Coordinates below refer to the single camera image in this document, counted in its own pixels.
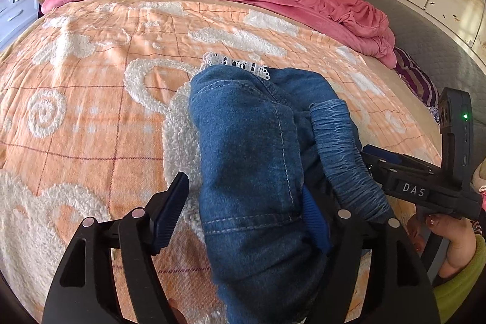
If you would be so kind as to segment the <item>right forearm green sleeve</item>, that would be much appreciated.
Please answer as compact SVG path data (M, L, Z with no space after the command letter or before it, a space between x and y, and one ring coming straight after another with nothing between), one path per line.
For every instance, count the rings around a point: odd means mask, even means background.
M464 303L485 267L485 240L476 234L476 251L470 263L453 279L433 289L441 323L446 323Z

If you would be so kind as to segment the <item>right hand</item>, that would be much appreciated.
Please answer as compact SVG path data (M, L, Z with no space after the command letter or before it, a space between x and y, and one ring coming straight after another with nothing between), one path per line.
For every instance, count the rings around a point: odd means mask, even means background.
M437 275L449 280L460 273L472 260L476 252L476 238L473 224L467 218L457 219L443 214L430 214L422 220L412 216L407 225L409 240L419 255L423 253L426 241L421 233L426 226L431 234L436 234L450 241L447 256Z

